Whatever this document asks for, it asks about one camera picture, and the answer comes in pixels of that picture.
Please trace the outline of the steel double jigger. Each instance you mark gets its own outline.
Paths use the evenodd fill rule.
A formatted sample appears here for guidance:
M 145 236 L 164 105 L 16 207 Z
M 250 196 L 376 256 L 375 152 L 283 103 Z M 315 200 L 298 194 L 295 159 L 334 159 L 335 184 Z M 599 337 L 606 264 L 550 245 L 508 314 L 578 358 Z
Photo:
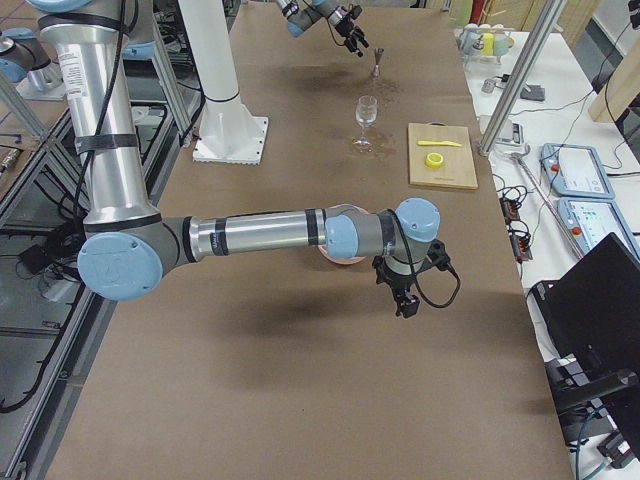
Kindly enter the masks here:
M 374 67 L 371 72 L 371 76 L 373 78 L 378 78 L 380 76 L 380 63 L 384 55 L 384 51 L 385 49 L 383 47 L 374 49 Z

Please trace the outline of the yellow plastic knife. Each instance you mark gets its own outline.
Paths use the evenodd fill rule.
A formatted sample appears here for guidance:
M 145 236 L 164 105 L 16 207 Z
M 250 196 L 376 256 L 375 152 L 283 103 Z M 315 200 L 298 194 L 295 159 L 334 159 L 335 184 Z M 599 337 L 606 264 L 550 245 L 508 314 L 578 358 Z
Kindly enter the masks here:
M 452 147 L 452 148 L 461 148 L 463 146 L 459 142 L 454 142 L 449 140 L 442 140 L 442 141 L 419 140 L 416 142 L 416 144 L 418 146 L 440 146 L 440 147 Z

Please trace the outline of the lower teach pendant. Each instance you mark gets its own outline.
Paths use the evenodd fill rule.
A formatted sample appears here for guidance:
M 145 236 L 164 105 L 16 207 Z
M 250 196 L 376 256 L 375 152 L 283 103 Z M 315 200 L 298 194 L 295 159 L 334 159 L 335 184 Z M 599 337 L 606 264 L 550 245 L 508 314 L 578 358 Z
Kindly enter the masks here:
M 557 201 L 557 212 L 582 254 L 614 233 L 639 258 L 639 245 L 614 200 L 561 197 Z

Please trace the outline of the yellow lemon slice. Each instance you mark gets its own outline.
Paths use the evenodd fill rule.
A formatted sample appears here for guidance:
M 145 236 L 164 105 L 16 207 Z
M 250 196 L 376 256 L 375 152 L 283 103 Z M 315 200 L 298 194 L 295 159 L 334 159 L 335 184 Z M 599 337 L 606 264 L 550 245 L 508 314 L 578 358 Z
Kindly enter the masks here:
M 444 164 L 444 156 L 438 152 L 428 153 L 424 160 L 425 165 L 431 169 L 440 169 Z

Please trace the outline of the metal rod with hook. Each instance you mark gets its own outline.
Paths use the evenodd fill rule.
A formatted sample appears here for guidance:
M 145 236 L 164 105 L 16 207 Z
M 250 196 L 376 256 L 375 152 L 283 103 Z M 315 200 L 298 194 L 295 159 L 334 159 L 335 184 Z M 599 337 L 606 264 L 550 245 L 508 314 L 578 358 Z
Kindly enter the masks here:
M 556 210 L 556 207 L 553 205 L 553 203 L 551 202 L 551 200 L 549 198 L 549 194 L 546 193 L 543 190 L 542 186 L 536 180 L 536 177 L 534 176 L 534 174 L 532 173 L 531 169 L 528 167 L 528 165 L 526 164 L 526 162 L 524 160 L 524 158 L 529 153 L 530 153 L 530 146 L 528 144 L 526 144 L 525 145 L 525 150 L 524 150 L 523 153 L 513 151 L 513 152 L 508 153 L 507 157 L 511 161 L 513 161 L 517 166 L 519 166 L 522 169 L 522 171 L 524 172 L 524 174 L 526 175 L 526 177 L 530 180 L 535 192 L 539 195 L 539 197 L 540 197 L 540 199 L 542 201 L 542 204 L 551 213 L 552 217 L 554 218 L 555 223 L 558 225 L 560 233 L 565 238 L 566 243 L 569 246 L 572 254 L 574 255 L 574 257 L 577 260 L 580 260 L 580 259 L 583 258 L 584 253 L 580 249 L 580 246 L 579 246 L 577 240 L 574 238 L 572 233 L 569 230 L 566 229 L 566 226 L 565 226 L 560 214 L 558 213 L 558 211 Z

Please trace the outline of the black monitor on stand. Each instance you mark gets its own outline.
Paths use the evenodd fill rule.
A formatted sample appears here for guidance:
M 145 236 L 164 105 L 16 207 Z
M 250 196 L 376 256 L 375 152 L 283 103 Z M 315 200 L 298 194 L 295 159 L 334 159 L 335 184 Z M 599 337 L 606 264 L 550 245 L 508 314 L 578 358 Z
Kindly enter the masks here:
M 556 411 L 601 401 L 639 454 L 639 260 L 613 233 L 561 279 L 531 288 L 552 343 L 571 365 L 548 367 Z

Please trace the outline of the pink bowl of ice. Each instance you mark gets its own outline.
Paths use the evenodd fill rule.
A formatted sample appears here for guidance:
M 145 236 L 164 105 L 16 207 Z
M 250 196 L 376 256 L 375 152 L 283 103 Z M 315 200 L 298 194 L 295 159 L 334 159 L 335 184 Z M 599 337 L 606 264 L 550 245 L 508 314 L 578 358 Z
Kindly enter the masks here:
M 330 208 L 337 208 L 340 211 L 343 210 L 357 210 L 362 214 L 369 214 L 370 212 L 367 211 L 364 208 L 361 208 L 357 205 L 353 205 L 353 204 L 337 204 L 334 205 Z M 361 261 L 363 261 L 365 259 L 365 257 L 352 257 L 352 258 L 347 258 L 347 259 L 340 259 L 340 258 L 333 258 L 331 257 L 327 250 L 326 250 L 326 245 L 319 245 L 317 246 L 318 251 L 321 253 L 321 255 L 328 260 L 329 262 L 336 264 L 336 265 L 340 265 L 340 266 L 350 266 L 350 265 L 355 265 Z

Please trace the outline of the upper teach pendant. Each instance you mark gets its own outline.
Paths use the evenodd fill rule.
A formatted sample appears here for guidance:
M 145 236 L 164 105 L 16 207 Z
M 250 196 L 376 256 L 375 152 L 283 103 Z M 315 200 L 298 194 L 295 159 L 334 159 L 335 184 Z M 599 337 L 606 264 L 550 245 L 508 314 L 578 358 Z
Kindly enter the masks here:
M 545 143 L 540 162 L 558 196 L 614 199 L 597 150 L 591 146 Z

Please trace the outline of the rack of pastel cups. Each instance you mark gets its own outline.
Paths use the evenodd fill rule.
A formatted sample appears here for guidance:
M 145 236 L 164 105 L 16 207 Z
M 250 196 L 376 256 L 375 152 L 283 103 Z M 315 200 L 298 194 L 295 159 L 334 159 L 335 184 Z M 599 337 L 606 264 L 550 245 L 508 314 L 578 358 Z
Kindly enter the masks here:
M 513 28 L 502 24 L 465 25 L 457 35 L 459 54 L 464 64 L 483 62 L 500 65 L 514 45 Z

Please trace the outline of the bamboo cutting board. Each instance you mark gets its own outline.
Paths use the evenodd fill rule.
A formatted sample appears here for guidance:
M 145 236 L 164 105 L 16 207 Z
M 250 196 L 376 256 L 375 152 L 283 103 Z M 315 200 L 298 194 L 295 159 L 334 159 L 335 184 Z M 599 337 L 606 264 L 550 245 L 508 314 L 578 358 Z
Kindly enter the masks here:
M 478 188 L 467 127 L 409 123 L 408 154 L 411 185 Z

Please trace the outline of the clear wine glass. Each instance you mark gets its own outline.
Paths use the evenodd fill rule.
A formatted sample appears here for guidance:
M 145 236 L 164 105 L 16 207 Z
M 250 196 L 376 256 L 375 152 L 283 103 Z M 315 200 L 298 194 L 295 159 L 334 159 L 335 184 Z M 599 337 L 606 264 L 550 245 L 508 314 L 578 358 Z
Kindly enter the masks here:
M 374 125 L 378 115 L 378 101 L 374 96 L 364 95 L 358 99 L 355 110 L 356 123 L 361 128 L 360 136 L 354 141 L 359 151 L 367 151 L 371 142 L 366 138 L 367 129 Z

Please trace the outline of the teach pendant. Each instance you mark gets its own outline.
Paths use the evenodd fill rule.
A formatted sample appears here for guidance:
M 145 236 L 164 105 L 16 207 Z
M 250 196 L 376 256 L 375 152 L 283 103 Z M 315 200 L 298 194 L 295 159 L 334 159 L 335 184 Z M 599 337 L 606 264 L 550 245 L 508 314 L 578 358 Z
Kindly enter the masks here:
M 558 196 L 614 199 L 597 150 L 591 146 L 545 143 L 540 162 Z
M 561 197 L 557 201 L 557 212 L 582 254 L 614 233 L 639 258 L 639 245 L 614 200 Z

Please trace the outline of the aluminium frame post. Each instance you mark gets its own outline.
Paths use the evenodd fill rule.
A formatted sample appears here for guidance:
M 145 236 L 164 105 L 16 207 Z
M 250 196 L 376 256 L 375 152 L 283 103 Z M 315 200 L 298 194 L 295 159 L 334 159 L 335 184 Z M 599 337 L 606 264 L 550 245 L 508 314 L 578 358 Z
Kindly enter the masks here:
M 567 0 L 548 0 L 543 6 L 533 29 L 529 32 L 521 53 L 516 60 L 510 79 L 491 115 L 479 143 L 479 154 L 487 157 L 493 149 L 499 133 L 508 119 L 521 89 L 535 65 L 554 25 L 563 12 Z

